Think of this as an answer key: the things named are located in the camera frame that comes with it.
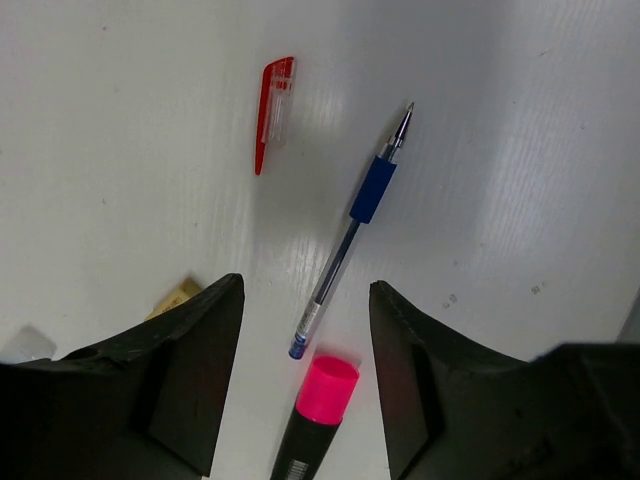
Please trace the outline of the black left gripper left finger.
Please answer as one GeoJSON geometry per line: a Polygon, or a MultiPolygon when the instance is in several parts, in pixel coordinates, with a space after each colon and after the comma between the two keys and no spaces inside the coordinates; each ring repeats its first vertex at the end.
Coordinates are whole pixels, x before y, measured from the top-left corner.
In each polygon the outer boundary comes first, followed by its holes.
{"type": "Polygon", "coordinates": [[[209,476],[244,302],[231,273],[62,359],[3,365],[2,477],[209,476]]]}

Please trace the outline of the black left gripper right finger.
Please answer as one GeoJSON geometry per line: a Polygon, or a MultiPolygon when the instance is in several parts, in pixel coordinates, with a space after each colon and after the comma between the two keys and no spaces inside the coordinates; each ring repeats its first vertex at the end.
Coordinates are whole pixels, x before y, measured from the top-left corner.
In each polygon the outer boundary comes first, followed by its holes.
{"type": "Polygon", "coordinates": [[[369,315],[392,478],[638,477],[637,345],[564,343],[521,361],[384,281],[369,315]]]}

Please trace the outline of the blue gel pen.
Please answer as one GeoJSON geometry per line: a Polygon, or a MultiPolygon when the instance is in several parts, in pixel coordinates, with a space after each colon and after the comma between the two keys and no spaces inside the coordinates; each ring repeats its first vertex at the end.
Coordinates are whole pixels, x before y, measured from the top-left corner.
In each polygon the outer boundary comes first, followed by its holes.
{"type": "Polygon", "coordinates": [[[414,109],[415,103],[409,103],[393,134],[369,164],[349,207],[346,228],[338,237],[296,325],[288,349],[288,355],[293,360],[303,358],[360,227],[371,223],[381,203],[397,169],[395,156],[406,141],[414,109]]]}

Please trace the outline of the red pen cap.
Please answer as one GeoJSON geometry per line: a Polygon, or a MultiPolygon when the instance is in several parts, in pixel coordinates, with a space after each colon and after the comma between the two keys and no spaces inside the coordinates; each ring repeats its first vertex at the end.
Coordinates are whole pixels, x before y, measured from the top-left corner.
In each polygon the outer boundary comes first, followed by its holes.
{"type": "Polygon", "coordinates": [[[254,174],[260,176],[269,149],[284,142],[290,117],[296,58],[286,56],[267,64],[260,84],[254,150],[254,174]]]}

